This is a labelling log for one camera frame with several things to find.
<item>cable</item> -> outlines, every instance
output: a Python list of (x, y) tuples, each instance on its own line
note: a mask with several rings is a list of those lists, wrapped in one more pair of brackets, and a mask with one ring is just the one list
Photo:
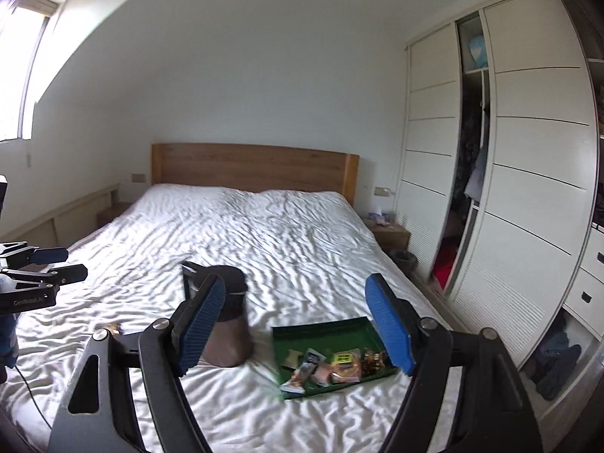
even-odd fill
[(50, 424), (48, 423), (48, 421), (44, 417), (44, 414), (42, 414), (42, 411), (37, 406), (37, 403), (35, 402), (34, 394), (31, 392), (31, 388), (29, 387), (29, 383), (27, 383), (27, 380), (25, 379), (25, 376), (23, 376), (23, 373), (21, 373), (21, 370), (19, 368), (17, 368), (17, 365), (14, 366), (14, 369), (17, 370), (17, 373), (19, 373), (20, 376), (21, 376), (21, 378), (23, 378), (23, 381), (25, 382), (25, 386), (27, 387), (27, 391), (29, 392), (29, 396), (31, 397), (31, 400), (34, 401), (35, 408), (38, 409), (38, 412), (40, 412), (40, 415), (44, 419), (44, 422), (46, 423), (46, 425), (48, 426), (48, 428), (52, 430), (52, 427), (50, 426)]

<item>wooden nightstand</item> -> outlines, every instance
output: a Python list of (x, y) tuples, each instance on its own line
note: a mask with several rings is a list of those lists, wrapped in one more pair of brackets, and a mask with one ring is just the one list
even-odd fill
[(130, 206), (132, 206), (132, 203), (115, 203), (110, 208), (102, 210), (97, 215), (97, 228), (102, 228), (105, 225), (108, 225), (119, 215), (123, 214), (123, 212), (125, 212), (125, 210), (127, 210)]
[(371, 225), (368, 221), (365, 221), (365, 223), (386, 254), (390, 253), (392, 249), (407, 248), (410, 233), (401, 225), (386, 225), (383, 227), (381, 225)]

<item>power outlet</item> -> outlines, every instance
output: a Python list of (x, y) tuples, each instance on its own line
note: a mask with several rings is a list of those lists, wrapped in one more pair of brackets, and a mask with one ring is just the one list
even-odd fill
[(147, 182), (147, 176), (145, 174), (131, 174), (131, 182), (134, 183), (145, 183)]
[(390, 197), (390, 189), (387, 187), (376, 187), (373, 191), (374, 196)]

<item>white bedsheet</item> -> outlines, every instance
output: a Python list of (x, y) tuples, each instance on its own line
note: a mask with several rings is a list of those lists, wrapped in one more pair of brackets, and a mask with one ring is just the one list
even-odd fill
[[(52, 308), (21, 316), (17, 365), (52, 424), (79, 356), (99, 325), (125, 333), (170, 316), (182, 300), (179, 262), (232, 264), (248, 278), (248, 316), (255, 345), (245, 365), (192, 368), (182, 385), (213, 451), (378, 451), (409, 378), (394, 377), (315, 398), (282, 401), (271, 327), (358, 316), (371, 318), (364, 281), (381, 272), (422, 316), (440, 317), (379, 249), (371, 232), (335, 193), (153, 187), (131, 210), (78, 242), (68, 263), (89, 269), (84, 283), (64, 287)], [(149, 451), (161, 451), (140, 372), (132, 387)], [(450, 379), (431, 451), (443, 448), (456, 404)], [(16, 372), (0, 385), (0, 404), (40, 449), (42, 422)]]

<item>open wardrobe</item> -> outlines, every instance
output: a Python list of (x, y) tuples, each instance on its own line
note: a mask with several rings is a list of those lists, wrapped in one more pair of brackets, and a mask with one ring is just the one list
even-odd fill
[[(407, 53), (397, 213), (416, 277), (461, 327), (499, 332), (552, 430), (602, 374), (601, 52), (571, 0), (496, 0)], [(543, 381), (548, 352), (567, 366)]]

